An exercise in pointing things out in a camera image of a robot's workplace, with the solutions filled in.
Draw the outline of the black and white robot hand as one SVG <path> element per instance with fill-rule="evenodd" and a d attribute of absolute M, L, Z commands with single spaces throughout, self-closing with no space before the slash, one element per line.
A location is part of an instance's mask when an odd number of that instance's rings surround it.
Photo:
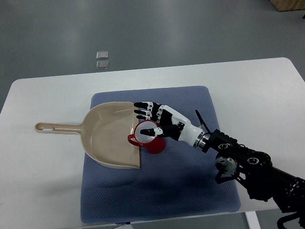
<path fill-rule="evenodd" d="M 173 108 L 155 102 L 136 102 L 133 104 L 136 118 L 154 121 L 158 126 L 141 130 L 142 135 L 151 137 L 170 137 L 175 141 L 184 141 L 197 147 L 205 132 L 194 126 L 184 115 Z"/>

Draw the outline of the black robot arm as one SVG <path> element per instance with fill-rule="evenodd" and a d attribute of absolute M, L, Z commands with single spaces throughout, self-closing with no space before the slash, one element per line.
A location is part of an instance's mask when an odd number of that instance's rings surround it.
<path fill-rule="evenodd" d="M 273 166 L 267 153 L 255 151 L 239 144 L 220 130 L 211 132 L 196 112 L 200 126 L 205 131 L 199 135 L 195 146 L 203 152 L 209 149 L 217 151 L 215 176 L 217 184 L 231 180 L 238 181 L 246 190 L 250 199 L 267 202 L 273 199 L 277 206 L 287 216 L 277 221 L 277 226 L 283 229 L 284 224 L 294 219 L 299 220 L 300 227 L 305 226 L 305 181 L 290 175 Z"/>

